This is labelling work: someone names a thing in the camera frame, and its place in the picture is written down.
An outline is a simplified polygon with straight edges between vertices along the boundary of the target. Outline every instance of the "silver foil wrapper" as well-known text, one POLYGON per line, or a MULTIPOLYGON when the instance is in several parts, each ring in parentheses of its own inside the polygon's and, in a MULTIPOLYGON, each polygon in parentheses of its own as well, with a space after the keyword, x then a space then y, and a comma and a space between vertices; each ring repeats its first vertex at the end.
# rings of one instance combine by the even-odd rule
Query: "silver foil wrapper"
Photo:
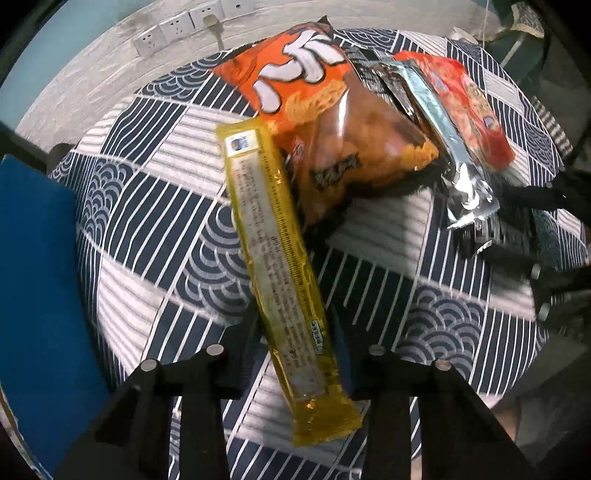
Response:
POLYGON ((447 193, 449 229, 456 229, 484 220, 499 209, 499 201, 490 185, 472 160, 462 136, 439 101, 437 94, 414 60, 371 62, 392 94, 407 114, 427 130, 447 157, 447 167, 441 175, 447 193))

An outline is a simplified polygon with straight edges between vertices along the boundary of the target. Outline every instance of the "nutrition label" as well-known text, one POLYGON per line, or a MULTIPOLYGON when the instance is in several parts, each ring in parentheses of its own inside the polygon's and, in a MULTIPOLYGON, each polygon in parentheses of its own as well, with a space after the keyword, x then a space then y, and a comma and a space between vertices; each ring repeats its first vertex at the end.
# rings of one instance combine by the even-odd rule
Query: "nutrition label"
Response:
POLYGON ((262 312, 294 399, 317 397, 326 390, 316 358, 319 341, 314 341, 297 297, 258 150, 232 157, 231 170, 243 241, 252 263, 262 312))

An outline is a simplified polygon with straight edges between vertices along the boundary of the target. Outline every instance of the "power cord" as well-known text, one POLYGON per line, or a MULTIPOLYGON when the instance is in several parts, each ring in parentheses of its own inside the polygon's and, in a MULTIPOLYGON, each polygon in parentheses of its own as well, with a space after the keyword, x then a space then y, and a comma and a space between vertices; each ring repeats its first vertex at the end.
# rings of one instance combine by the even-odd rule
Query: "power cord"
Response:
POLYGON ((486 35, 486 20, 488 20, 488 7, 491 0, 486 0, 486 11, 484 12, 484 23, 482 24, 482 49, 484 50, 484 38, 486 35))

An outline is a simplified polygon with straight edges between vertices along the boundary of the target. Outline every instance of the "metal screw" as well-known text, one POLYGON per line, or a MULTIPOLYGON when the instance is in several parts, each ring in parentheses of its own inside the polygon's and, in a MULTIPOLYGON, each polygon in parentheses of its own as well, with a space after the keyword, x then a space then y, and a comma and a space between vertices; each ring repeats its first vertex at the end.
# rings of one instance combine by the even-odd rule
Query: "metal screw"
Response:
POLYGON ((223 347, 223 345, 220 345, 219 343, 214 343, 214 344, 208 346, 205 351, 210 356, 218 356, 223 353, 224 347, 223 347))
POLYGON ((156 360, 153 358, 148 358, 142 362, 141 368, 144 372, 151 372, 154 368, 156 368, 157 365, 158 362, 156 360))
POLYGON ((386 353, 386 349, 382 345, 375 343, 369 346, 369 354, 371 356, 382 356, 386 353))
POLYGON ((435 367, 442 372, 447 372, 452 367, 452 363, 449 360, 437 360, 435 367))
POLYGON ((550 305, 548 303, 542 304, 540 307, 540 311, 538 312, 537 319, 541 322, 548 318, 548 314, 550 313, 550 305))
POLYGON ((534 264, 533 267, 531 267, 531 274, 530 274, 530 278, 532 278, 533 280, 537 280, 540 277, 540 272, 542 271, 542 267, 540 266, 540 264, 534 264))

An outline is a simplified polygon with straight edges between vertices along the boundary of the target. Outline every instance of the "red snack package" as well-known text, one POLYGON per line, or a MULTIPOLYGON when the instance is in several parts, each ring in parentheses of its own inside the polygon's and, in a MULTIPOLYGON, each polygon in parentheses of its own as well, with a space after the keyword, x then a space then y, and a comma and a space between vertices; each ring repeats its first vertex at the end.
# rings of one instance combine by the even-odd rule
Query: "red snack package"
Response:
POLYGON ((515 154, 486 97, 460 62, 412 51, 401 51, 394 58, 417 62, 481 164, 495 171, 509 166, 515 154))
POLYGON ((238 88, 291 155, 304 229, 349 193, 375 193, 439 154, 417 126, 364 88, 327 23, 296 25, 214 72, 238 88))

